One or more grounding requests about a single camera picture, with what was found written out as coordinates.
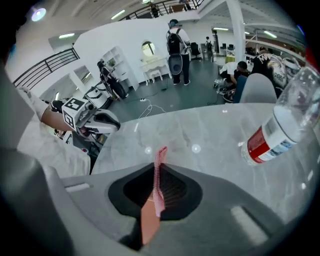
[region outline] backpack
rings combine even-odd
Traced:
[[[184,54],[185,53],[185,44],[182,41],[181,37],[179,36],[180,28],[176,31],[176,33],[171,33],[170,30],[168,31],[167,37],[167,49],[169,55],[172,54]]]
[[[206,49],[208,50],[208,52],[212,52],[212,43],[211,43],[211,41],[208,42],[208,44],[206,45]]]

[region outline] black railing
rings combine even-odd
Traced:
[[[73,48],[60,51],[29,68],[20,75],[13,84],[17,88],[27,87],[28,89],[32,89],[37,83],[52,72],[78,59],[79,56]]]
[[[145,7],[127,15],[126,17],[120,19],[120,21],[134,19],[152,19],[167,14],[192,11],[198,9],[203,1],[204,0],[191,0],[188,1],[188,3],[185,3],[181,0],[167,0],[157,2],[155,3],[155,6],[158,10],[157,12],[152,12],[150,6],[146,4]]]

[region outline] pink cloth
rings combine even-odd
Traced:
[[[154,162],[154,176],[153,176],[153,201],[155,207],[155,215],[160,217],[161,212],[165,209],[164,196],[160,189],[160,165],[166,162],[166,154],[168,148],[166,146],[159,149],[156,154]]]

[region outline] water bottle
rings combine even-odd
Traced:
[[[273,115],[242,145],[249,165],[276,158],[298,143],[320,116],[320,77],[311,65],[288,83],[273,108]]]

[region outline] sneaker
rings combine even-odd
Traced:
[[[228,92],[227,88],[221,88],[220,91],[219,91],[219,94],[220,95],[225,95],[227,92]]]
[[[228,96],[228,94],[224,94],[223,95],[223,99],[228,103],[233,103],[234,102],[234,96],[233,95]]]

